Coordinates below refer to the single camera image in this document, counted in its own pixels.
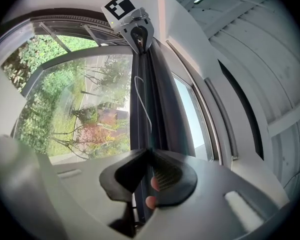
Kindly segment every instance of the window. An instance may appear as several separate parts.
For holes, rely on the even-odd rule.
[[[110,54],[38,68],[14,137],[53,164],[129,151],[131,67],[132,55]]]
[[[207,134],[204,118],[195,93],[190,86],[188,86],[182,80],[179,80],[177,77],[174,77],[174,81],[179,91],[185,114],[190,126],[195,156],[197,158],[210,161],[212,160],[212,157],[209,150],[207,151],[209,147],[206,147],[204,138],[205,134]]]

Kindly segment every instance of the finger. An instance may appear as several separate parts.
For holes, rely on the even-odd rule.
[[[151,210],[154,210],[156,208],[156,198],[154,196],[148,196],[145,199],[145,204],[148,206]]]
[[[153,187],[156,191],[160,191],[159,183],[155,177],[152,177],[150,184],[151,184],[151,187]]]

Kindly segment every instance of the human hand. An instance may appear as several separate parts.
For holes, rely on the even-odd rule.
[[[155,177],[152,177],[150,181],[151,187],[154,188],[156,191],[160,191],[159,189],[159,183]],[[154,210],[156,208],[156,197],[150,195],[145,199],[145,204],[148,206],[151,210]]]

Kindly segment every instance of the lawn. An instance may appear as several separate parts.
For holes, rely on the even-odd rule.
[[[81,78],[80,80],[74,83],[72,94],[74,95],[73,108],[75,110],[80,108],[81,101],[84,97],[84,94],[81,93],[81,91],[84,91],[85,89],[86,89],[86,85],[83,78]],[[58,108],[54,113],[51,124],[54,128],[55,133],[69,133],[75,129],[76,117],[74,115],[70,117],[68,115],[65,115],[65,111],[63,110],[63,108],[58,106]],[[74,133],[57,136],[58,139],[64,141],[70,141],[73,139],[73,137],[74,137]],[[67,147],[57,143],[52,139],[49,140],[47,154],[50,157],[68,154],[70,152],[71,151]]]

